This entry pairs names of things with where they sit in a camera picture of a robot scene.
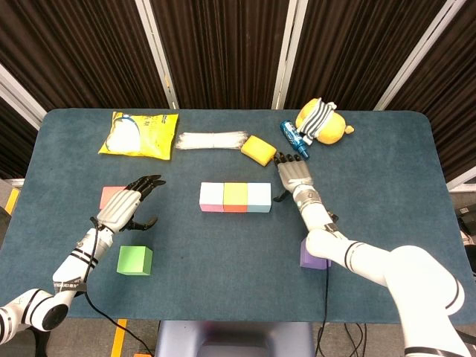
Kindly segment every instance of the table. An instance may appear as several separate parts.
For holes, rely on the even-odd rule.
[[[178,134],[247,130],[279,150],[292,149],[278,129],[298,111],[123,109],[178,112]],[[315,142],[310,170],[341,231],[387,250],[427,249],[461,281],[466,304],[455,323],[476,321],[476,291],[443,180],[428,119],[416,112],[345,112],[356,131],[332,146]],[[51,276],[96,215],[103,186],[160,173],[167,184],[139,207],[136,220],[158,215],[149,231],[124,232],[89,279],[91,299],[114,318],[217,321],[321,321],[323,271],[299,266],[305,226],[292,200],[270,213],[203,213],[202,181],[271,182],[235,150],[173,150],[171,161],[98,155],[112,109],[56,109],[39,131],[15,215],[0,250],[0,306],[31,288],[53,291]],[[121,245],[154,251],[150,277],[115,272]],[[85,299],[71,317],[96,317]],[[329,321],[393,323],[387,289],[336,264],[330,271]]]

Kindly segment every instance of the robot finger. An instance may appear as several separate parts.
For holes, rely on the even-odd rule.
[[[126,190],[138,190],[138,188],[149,180],[159,180],[161,175],[142,176],[134,182],[127,185]]]

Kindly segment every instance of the yellow plush toy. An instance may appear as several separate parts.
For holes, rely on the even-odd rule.
[[[336,105],[332,102],[325,104],[320,98],[310,100],[299,112],[296,118],[296,127],[304,135],[303,139],[312,144],[316,138],[323,144],[334,144],[345,134],[354,131],[345,119],[334,112]]]

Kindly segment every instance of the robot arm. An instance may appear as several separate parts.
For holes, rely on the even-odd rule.
[[[274,162],[309,230],[308,252],[389,289],[402,322],[406,356],[469,357],[448,318],[463,305],[460,282],[421,248],[385,251],[348,240],[322,204],[306,163],[295,159],[281,154]]]
[[[97,215],[97,229],[92,228],[86,233],[54,273],[55,295],[41,289],[31,289],[0,307],[0,344],[30,326],[40,331],[50,331],[62,323],[73,298],[86,291],[89,271],[94,270],[111,247],[112,236],[125,229],[145,231],[155,224],[157,218],[145,225],[132,219],[135,210],[149,193],[165,184],[160,177],[141,177],[124,190],[116,192]]]

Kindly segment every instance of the light blue block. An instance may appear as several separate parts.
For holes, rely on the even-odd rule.
[[[268,213],[271,210],[271,184],[248,183],[247,212]]]

